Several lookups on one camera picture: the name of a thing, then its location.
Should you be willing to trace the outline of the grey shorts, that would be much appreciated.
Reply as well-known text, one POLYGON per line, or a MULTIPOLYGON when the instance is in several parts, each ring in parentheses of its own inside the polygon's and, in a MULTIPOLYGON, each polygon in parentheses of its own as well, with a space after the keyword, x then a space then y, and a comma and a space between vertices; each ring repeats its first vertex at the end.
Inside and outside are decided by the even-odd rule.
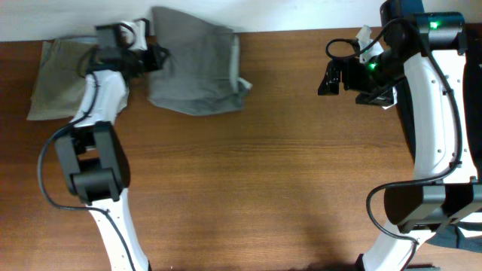
POLYGON ((157 43, 169 55, 148 75, 149 102, 191 116, 243 110, 252 84, 239 75, 238 35, 181 11, 151 11, 157 43))

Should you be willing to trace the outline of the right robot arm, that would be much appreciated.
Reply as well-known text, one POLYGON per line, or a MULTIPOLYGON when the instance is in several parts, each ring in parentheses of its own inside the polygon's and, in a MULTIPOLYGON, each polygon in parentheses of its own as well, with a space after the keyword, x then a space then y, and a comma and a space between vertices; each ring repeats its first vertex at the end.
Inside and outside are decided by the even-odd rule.
POLYGON ((359 105, 399 106, 413 150, 413 179, 377 188, 387 222, 355 267, 408 270, 427 242, 480 251, 481 176, 465 120, 464 18, 392 0, 381 5, 380 19, 378 36, 364 26, 350 41, 353 54, 331 56, 318 89, 321 96, 356 91, 359 105))

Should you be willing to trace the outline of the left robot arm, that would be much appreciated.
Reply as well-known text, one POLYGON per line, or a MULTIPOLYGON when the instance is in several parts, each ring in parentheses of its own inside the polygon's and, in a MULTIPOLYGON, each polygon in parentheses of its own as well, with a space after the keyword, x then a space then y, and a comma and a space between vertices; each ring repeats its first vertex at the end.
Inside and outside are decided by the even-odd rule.
POLYGON ((151 269, 130 214, 130 165, 114 130, 129 81, 162 69, 169 55, 148 35, 146 19, 96 27, 96 46, 81 61, 80 107, 52 138, 67 189, 81 203, 76 209, 93 217, 112 270, 151 269))

